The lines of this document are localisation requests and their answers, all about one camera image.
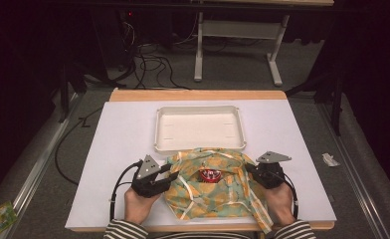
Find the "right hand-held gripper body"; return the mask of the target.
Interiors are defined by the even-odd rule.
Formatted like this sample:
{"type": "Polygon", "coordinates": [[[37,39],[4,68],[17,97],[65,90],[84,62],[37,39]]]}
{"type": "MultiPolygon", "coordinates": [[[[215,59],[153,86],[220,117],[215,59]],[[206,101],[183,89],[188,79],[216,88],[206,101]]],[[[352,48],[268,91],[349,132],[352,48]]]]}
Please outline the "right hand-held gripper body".
{"type": "Polygon", "coordinates": [[[257,159],[255,171],[257,181],[266,189],[279,187],[286,181],[282,161],[289,161],[291,158],[287,155],[273,151],[267,151],[257,159]]]}

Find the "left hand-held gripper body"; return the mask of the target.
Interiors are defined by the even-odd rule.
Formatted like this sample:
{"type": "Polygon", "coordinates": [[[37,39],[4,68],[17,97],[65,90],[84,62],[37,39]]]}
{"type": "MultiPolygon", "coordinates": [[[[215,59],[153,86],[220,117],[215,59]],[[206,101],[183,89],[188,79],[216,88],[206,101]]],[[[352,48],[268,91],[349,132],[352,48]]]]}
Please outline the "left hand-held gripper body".
{"type": "Polygon", "coordinates": [[[147,155],[143,160],[139,162],[138,170],[135,172],[131,188],[140,196],[152,197],[154,195],[165,192],[157,187],[156,180],[159,173],[160,165],[150,156],[147,155]]]}

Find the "red can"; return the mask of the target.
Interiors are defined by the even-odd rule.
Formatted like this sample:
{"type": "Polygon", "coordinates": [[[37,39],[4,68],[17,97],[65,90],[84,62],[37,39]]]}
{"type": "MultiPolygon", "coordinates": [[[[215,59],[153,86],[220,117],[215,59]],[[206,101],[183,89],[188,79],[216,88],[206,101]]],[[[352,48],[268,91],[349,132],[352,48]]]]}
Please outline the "red can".
{"type": "Polygon", "coordinates": [[[220,181],[222,172],[216,169],[202,169],[199,171],[202,182],[217,183],[220,181]]]}

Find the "yellow green patterned cloth bag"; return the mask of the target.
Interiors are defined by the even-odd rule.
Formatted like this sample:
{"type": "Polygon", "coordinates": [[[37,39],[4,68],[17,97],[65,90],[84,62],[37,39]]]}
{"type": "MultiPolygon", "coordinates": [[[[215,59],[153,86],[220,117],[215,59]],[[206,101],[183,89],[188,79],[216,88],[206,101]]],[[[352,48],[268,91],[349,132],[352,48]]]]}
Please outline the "yellow green patterned cloth bag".
{"type": "Polygon", "coordinates": [[[261,185],[246,170],[253,161],[245,154],[227,148],[195,148],[179,151],[166,158],[172,173],[178,177],[164,193],[168,207],[176,218],[230,218],[252,216],[262,231],[274,225],[261,185]],[[217,183],[202,182],[199,171],[222,172],[217,183]]]}

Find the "white plastic tray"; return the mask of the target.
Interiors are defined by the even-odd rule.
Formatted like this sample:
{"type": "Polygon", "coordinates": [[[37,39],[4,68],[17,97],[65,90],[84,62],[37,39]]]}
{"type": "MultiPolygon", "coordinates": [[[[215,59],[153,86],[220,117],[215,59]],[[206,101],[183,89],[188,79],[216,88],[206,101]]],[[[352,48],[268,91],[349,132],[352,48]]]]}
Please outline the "white plastic tray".
{"type": "Polygon", "coordinates": [[[172,153],[197,147],[243,150],[247,145],[234,106],[163,107],[157,110],[154,148],[172,153]]]}

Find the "person's left hand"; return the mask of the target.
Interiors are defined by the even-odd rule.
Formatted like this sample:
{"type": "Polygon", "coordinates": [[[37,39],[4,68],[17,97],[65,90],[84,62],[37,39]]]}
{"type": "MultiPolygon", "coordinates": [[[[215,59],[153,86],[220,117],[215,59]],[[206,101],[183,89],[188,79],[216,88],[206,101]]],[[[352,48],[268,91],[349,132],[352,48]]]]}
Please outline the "person's left hand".
{"type": "Polygon", "coordinates": [[[152,205],[160,198],[160,194],[152,197],[138,195],[132,188],[124,193],[124,220],[142,224],[149,216],[152,205]]]}

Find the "person's right hand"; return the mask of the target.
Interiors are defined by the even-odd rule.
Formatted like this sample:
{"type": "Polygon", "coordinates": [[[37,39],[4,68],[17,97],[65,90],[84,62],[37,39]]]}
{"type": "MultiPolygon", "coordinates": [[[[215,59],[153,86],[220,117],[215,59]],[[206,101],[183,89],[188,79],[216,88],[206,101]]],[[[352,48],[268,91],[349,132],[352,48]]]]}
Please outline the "person's right hand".
{"type": "Polygon", "coordinates": [[[264,189],[264,195],[269,210],[281,226],[288,226],[295,222],[292,213],[293,194],[286,184],[281,184],[279,187],[272,189],[264,189]]]}

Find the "white table mat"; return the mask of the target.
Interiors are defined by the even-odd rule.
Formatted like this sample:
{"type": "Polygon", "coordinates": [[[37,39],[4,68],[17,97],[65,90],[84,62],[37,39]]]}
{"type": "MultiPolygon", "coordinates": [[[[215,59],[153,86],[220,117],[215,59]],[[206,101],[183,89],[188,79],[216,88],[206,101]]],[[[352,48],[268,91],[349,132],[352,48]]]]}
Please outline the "white table mat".
{"type": "Polygon", "coordinates": [[[121,196],[114,185],[130,180],[131,164],[151,155],[158,162],[173,155],[154,148],[157,110],[163,107],[234,106],[240,111],[246,147],[251,159],[267,151],[287,155],[284,172],[293,181],[299,200],[299,218],[330,228],[336,216],[322,186],[286,100],[107,102],[98,121],[67,228],[76,232],[103,230],[111,211],[110,197],[121,196]]]}

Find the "crumpled white paper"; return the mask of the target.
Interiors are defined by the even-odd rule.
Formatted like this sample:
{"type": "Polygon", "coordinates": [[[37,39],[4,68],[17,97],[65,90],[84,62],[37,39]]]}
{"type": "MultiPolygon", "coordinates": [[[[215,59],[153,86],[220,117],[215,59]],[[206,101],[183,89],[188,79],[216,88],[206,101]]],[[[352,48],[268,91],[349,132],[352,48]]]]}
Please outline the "crumpled white paper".
{"type": "Polygon", "coordinates": [[[329,153],[324,153],[322,155],[322,159],[329,167],[335,167],[335,166],[339,166],[340,165],[340,163],[338,161],[336,161],[333,158],[333,156],[330,155],[329,153]]]}

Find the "black metal stand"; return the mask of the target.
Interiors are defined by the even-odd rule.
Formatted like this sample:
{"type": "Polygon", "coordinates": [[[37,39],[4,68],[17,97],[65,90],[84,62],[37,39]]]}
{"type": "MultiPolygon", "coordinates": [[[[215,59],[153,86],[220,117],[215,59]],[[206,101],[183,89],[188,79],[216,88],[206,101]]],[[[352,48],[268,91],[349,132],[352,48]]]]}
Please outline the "black metal stand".
{"type": "Polygon", "coordinates": [[[333,67],[328,72],[306,80],[292,89],[285,91],[287,97],[316,88],[313,99],[316,103],[332,102],[330,125],[337,135],[340,135],[339,117],[341,113],[341,95],[343,79],[346,71],[342,67],[333,67]]]}
{"type": "Polygon", "coordinates": [[[84,94],[87,91],[83,69],[77,63],[63,64],[60,68],[60,98],[62,109],[60,122],[64,122],[70,112],[69,86],[72,86],[77,94],[84,94]]]}

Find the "metal floor rail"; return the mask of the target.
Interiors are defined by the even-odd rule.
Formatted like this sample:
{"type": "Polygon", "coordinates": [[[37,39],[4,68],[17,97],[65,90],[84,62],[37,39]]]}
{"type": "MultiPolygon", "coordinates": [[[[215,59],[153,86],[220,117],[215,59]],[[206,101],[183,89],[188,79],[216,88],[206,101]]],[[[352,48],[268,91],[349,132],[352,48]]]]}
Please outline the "metal floor rail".
{"type": "Polygon", "coordinates": [[[365,215],[367,223],[370,226],[375,239],[390,239],[390,236],[387,234],[385,225],[381,221],[381,217],[377,211],[374,200],[366,189],[362,178],[355,168],[341,137],[336,134],[335,129],[331,125],[330,114],[326,106],[323,104],[318,104],[316,107],[336,144],[337,150],[340,153],[340,161],[342,162],[343,167],[347,173],[347,179],[355,193],[360,208],[365,215]]]}
{"type": "Polygon", "coordinates": [[[75,187],[56,170],[53,155],[83,96],[72,94],[70,113],[59,121],[61,108],[55,108],[0,186],[0,202],[10,200],[17,221],[0,239],[46,239],[62,236],[75,187]]]}

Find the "white metal desk frame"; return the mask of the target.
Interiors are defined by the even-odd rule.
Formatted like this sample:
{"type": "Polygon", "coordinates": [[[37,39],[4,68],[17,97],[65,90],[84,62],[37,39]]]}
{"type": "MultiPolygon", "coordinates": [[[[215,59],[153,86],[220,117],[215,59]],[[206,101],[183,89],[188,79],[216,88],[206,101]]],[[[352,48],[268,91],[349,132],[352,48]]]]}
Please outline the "white metal desk frame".
{"type": "Polygon", "coordinates": [[[203,13],[198,14],[197,51],[195,56],[194,81],[203,79],[203,38],[223,37],[255,40],[274,40],[274,50],[266,54],[274,85],[283,84],[276,58],[285,35],[290,16],[284,15],[278,23],[256,23],[240,21],[205,20],[203,13]]]}

